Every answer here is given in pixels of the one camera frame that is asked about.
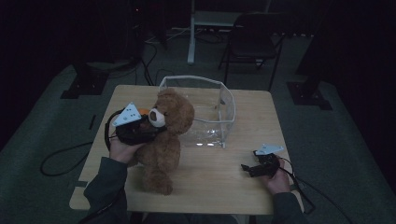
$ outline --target person's right hand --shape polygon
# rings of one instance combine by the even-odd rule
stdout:
[[[280,167],[284,167],[285,162],[282,159],[279,159]],[[265,187],[268,188],[272,195],[290,192],[290,182],[289,176],[286,172],[281,169],[277,169],[275,175],[271,178],[271,176],[263,175],[259,177],[264,184]]]

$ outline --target brown teddy bear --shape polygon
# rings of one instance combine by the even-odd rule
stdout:
[[[146,190],[169,195],[173,187],[168,173],[176,170],[180,158],[178,136],[186,133],[192,125],[194,108],[186,98],[168,88],[158,93],[148,119],[153,126],[160,128],[164,125],[166,129],[158,133],[154,141],[139,148],[130,165],[139,162],[144,165],[143,185]]]

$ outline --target table top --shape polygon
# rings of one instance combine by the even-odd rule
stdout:
[[[113,93],[101,126],[92,144],[79,181],[90,182],[96,176],[102,157],[108,157],[104,140],[105,123],[115,111],[134,102],[137,107],[151,108],[158,87],[120,85]],[[171,195],[146,192],[142,186],[143,167],[128,168],[125,192],[128,210],[138,212],[203,214],[273,214],[272,196],[259,179],[249,177],[241,164],[258,165],[252,151],[262,144],[285,148],[278,153],[289,160],[271,93],[268,91],[231,90],[236,107],[232,131],[226,148],[182,147],[177,170],[170,174],[174,182]],[[285,169],[291,170],[289,164]],[[85,188],[75,187],[70,200],[73,209],[89,209],[83,196]],[[297,199],[303,208],[301,197]]]

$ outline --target black chair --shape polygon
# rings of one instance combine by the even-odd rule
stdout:
[[[260,69],[267,60],[276,59],[268,87],[268,91],[271,90],[283,39],[288,33],[287,21],[286,13],[264,12],[244,13],[236,19],[219,63],[219,69],[226,63],[224,85],[227,84],[230,63],[255,63]]]

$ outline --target clear plastic container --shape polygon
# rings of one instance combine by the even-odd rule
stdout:
[[[223,147],[235,120],[232,93],[220,81],[196,76],[164,77],[160,91],[174,88],[194,106],[194,122],[182,134],[184,147]]]

